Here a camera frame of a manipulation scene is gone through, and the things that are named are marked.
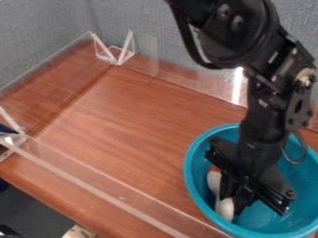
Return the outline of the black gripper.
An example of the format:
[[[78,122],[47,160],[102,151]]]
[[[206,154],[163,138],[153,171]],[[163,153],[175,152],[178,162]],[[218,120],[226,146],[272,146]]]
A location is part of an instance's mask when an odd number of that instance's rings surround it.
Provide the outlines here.
[[[238,141],[209,137],[205,158],[221,169],[221,199],[234,197],[236,215],[262,201],[278,215],[289,211],[297,192],[278,168],[289,136],[257,141],[238,129]]]

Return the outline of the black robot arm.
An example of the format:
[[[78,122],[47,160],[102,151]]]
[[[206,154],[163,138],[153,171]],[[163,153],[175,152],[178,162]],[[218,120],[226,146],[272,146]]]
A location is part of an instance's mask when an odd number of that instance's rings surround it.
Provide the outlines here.
[[[278,168],[289,136],[313,116],[314,57],[280,22],[272,0],[165,0],[193,60],[208,69],[241,67],[249,79],[238,142],[213,136],[205,157],[221,169],[224,214],[262,201],[284,215],[297,193]]]

